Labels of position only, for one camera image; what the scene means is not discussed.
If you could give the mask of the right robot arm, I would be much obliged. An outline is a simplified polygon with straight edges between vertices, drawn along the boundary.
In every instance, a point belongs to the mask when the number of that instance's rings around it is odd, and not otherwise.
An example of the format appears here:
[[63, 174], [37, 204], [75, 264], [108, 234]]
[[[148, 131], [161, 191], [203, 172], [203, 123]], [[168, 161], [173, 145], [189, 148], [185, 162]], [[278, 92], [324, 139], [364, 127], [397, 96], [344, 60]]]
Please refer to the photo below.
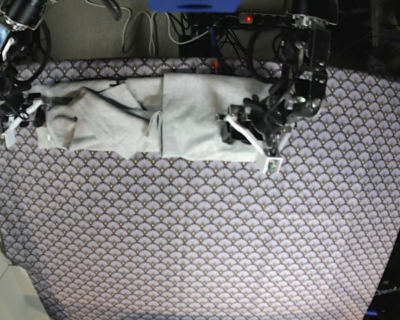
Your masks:
[[[10, 120], [30, 121], [28, 108], [34, 99], [26, 92], [42, 74], [51, 57], [51, 32], [44, 16], [54, 1], [2, 1], [0, 13], [0, 134]], [[43, 60], [28, 78], [18, 76], [17, 64], [31, 54], [38, 30], [45, 36]]]

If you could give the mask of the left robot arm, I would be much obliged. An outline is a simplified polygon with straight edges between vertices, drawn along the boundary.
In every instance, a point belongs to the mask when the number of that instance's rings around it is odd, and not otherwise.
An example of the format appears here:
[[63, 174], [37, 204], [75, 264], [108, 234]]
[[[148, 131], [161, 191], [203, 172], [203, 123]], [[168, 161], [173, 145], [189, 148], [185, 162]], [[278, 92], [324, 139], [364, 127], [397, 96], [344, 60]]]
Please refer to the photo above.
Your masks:
[[[246, 64], [252, 78], [270, 86], [268, 96], [245, 98], [217, 116], [224, 143], [258, 144], [260, 151], [274, 157], [299, 120], [318, 115], [328, 79], [331, 33], [327, 27], [338, 23], [338, 9], [337, 1], [286, 1], [284, 15], [260, 20], [247, 45]], [[258, 37], [274, 29], [280, 30], [273, 49], [281, 74], [265, 77], [254, 67], [253, 51]]]

